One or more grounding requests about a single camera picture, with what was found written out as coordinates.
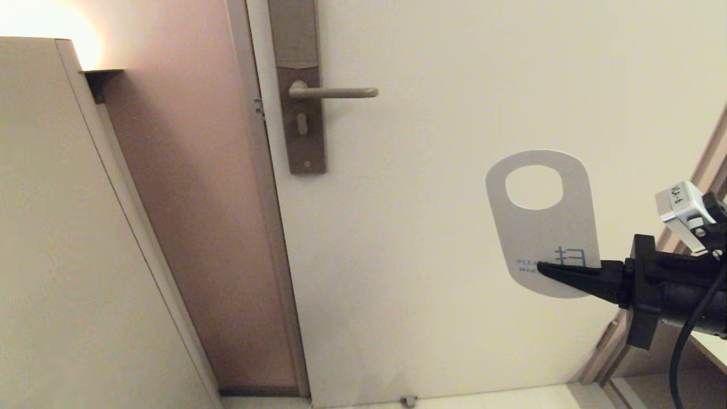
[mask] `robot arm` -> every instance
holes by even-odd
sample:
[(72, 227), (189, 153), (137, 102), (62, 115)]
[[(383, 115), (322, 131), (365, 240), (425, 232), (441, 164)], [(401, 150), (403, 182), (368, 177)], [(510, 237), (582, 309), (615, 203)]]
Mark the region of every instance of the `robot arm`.
[[(656, 325), (682, 326), (725, 266), (727, 209), (713, 193), (682, 182), (656, 196), (662, 220), (693, 255), (656, 251), (653, 236), (634, 236), (631, 256), (600, 269), (538, 263), (546, 277), (629, 310), (627, 344), (649, 349)], [(727, 289), (707, 304), (694, 330), (727, 339)]]

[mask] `paper door hanger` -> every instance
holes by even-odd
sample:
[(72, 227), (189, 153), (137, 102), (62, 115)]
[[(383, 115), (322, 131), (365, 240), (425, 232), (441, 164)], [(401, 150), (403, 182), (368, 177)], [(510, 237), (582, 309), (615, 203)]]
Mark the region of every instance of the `paper door hanger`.
[[(530, 165), (549, 167), (561, 176), (563, 198), (552, 207), (530, 210), (507, 194), (505, 179)], [(537, 262), (601, 267), (588, 173), (574, 156), (558, 151), (524, 151), (497, 162), (487, 173), (487, 196), (507, 270), (520, 285), (557, 298), (587, 295), (537, 271)]]

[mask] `tiled floor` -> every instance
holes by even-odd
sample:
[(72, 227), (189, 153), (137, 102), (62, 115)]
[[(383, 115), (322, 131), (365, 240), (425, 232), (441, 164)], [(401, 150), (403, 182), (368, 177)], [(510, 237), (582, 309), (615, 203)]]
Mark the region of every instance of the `tiled floor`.
[[(308, 409), (310, 403), (295, 398), (226, 397), (226, 409)], [(398, 403), (362, 405), (355, 409), (401, 409)], [(596, 385), (562, 384), (515, 391), (423, 399), (416, 409), (614, 409)]]

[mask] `pink wall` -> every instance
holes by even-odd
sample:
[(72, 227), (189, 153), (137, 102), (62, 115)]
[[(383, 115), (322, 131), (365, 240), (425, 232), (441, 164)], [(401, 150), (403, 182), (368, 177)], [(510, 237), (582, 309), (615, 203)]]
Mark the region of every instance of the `pink wall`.
[(220, 386), (296, 386), (252, 162), (259, 119), (242, 100), (224, 1), (23, 3), (18, 27), (65, 10), (76, 17), (38, 35), (100, 44), (93, 56), (77, 47), (84, 69), (125, 70), (108, 110)]

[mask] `door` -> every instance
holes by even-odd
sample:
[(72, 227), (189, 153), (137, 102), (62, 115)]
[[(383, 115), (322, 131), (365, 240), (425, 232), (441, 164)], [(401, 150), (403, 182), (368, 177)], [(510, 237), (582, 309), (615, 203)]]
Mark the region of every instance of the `door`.
[(79, 70), (68, 40), (0, 39), (0, 407), (214, 408), (89, 134)]
[(324, 101), (317, 175), (290, 172), (268, 4), (248, 7), (314, 404), (574, 379), (616, 308), (511, 279), (485, 176), (580, 158), (601, 258), (627, 257), (724, 105), (724, 1), (318, 1), (321, 84), (380, 94)]

